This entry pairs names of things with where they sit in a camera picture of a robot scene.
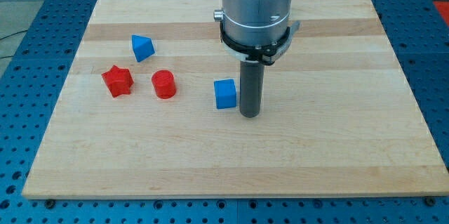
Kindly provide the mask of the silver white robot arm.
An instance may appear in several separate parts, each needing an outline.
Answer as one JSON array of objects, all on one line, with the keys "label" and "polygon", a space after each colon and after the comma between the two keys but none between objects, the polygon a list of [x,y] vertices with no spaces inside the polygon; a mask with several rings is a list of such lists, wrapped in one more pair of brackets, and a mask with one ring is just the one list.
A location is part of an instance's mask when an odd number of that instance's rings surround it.
[{"label": "silver white robot arm", "polygon": [[289,25],[292,0],[222,0],[214,11],[225,50],[240,61],[239,110],[256,117],[262,105],[264,68],[289,49],[300,27]]}]

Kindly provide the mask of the black white tool mount ring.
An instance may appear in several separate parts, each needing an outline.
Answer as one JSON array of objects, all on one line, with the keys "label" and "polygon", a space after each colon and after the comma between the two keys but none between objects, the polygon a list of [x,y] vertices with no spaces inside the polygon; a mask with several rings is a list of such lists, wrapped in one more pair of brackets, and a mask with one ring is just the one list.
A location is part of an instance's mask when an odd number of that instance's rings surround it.
[{"label": "black white tool mount ring", "polygon": [[247,46],[238,44],[224,31],[224,24],[220,23],[220,38],[226,52],[242,62],[259,62],[271,66],[289,49],[293,37],[300,28],[300,21],[295,21],[287,27],[283,36],[273,44],[266,46]]}]

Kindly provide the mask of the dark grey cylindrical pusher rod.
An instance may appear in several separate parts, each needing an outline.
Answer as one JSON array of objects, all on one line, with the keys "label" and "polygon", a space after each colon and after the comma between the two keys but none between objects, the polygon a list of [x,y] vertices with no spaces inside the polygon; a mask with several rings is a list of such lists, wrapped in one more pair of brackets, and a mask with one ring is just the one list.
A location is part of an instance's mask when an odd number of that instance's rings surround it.
[{"label": "dark grey cylindrical pusher rod", "polygon": [[240,63],[240,113],[247,118],[256,117],[260,113],[264,65],[259,62]]}]

